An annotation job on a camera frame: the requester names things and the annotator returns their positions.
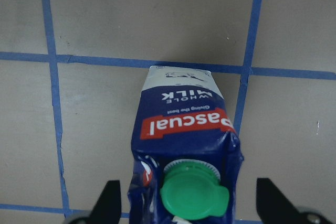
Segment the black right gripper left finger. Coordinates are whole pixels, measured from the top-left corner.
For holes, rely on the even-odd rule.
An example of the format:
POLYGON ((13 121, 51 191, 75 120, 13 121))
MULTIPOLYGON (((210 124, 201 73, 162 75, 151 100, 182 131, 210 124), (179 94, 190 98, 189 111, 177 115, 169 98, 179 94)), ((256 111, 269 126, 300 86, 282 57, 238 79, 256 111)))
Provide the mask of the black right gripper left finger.
POLYGON ((118 224, 121 218, 121 187, 119 180, 109 180, 100 194, 88 223, 118 224))

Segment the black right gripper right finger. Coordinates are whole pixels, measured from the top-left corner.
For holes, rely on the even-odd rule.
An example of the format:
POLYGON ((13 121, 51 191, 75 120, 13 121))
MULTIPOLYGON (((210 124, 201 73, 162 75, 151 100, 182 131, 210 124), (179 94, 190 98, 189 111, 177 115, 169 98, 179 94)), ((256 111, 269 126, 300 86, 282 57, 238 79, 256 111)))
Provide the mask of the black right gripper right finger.
POLYGON ((262 223, 299 223, 300 213, 269 178, 257 178, 256 210, 262 223))

